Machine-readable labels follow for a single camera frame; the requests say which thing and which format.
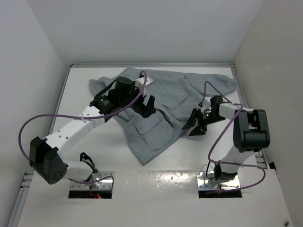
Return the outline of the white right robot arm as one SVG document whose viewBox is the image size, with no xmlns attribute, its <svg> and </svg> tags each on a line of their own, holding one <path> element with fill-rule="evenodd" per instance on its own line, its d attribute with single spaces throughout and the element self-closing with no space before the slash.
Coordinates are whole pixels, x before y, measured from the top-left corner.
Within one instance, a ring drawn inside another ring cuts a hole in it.
<svg viewBox="0 0 303 227">
<path fill-rule="evenodd" d="M 213 96 L 210 99 L 210 107 L 204 112 L 194 108 L 182 129 L 192 128 L 189 135 L 200 136 L 206 134 L 207 126 L 210 124 L 226 119 L 231 121 L 233 146 L 224 158 L 212 161 L 215 164 L 214 180 L 229 181 L 235 178 L 239 168 L 254 152 L 269 146 L 267 114 L 262 109 L 249 109 L 240 104 L 225 102 L 222 96 Z"/>
</svg>

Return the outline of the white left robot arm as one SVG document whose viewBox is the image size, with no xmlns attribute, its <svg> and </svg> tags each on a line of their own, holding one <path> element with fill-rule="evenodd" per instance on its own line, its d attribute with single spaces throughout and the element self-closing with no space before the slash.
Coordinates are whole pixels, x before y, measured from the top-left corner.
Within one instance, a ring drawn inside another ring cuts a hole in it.
<svg viewBox="0 0 303 227">
<path fill-rule="evenodd" d="M 106 123 L 113 116 L 132 108 L 143 118 L 153 115 L 155 97 L 147 103 L 146 88 L 152 83 L 148 76 L 140 75 L 135 81 L 117 77 L 98 92 L 79 116 L 73 118 L 58 131 L 41 139 L 35 137 L 30 142 L 29 164 L 48 184 L 61 179 L 72 179 L 83 184 L 100 181 L 99 173 L 92 159 L 80 153 L 78 161 L 67 160 L 67 154 L 88 133 Z"/>
</svg>

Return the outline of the grey zip jacket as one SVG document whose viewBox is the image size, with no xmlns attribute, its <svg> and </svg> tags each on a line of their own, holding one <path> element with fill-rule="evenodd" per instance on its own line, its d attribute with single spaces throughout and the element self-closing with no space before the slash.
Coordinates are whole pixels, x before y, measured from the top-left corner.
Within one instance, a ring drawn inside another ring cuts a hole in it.
<svg viewBox="0 0 303 227">
<path fill-rule="evenodd" d="M 236 82 L 220 74 L 196 74 L 162 70 L 146 70 L 152 83 L 146 96 L 155 97 L 156 113 L 143 118 L 131 108 L 114 119 L 125 131 L 130 150 L 144 166 L 160 155 L 184 133 L 182 127 L 203 96 L 228 95 L 236 90 Z"/>
</svg>

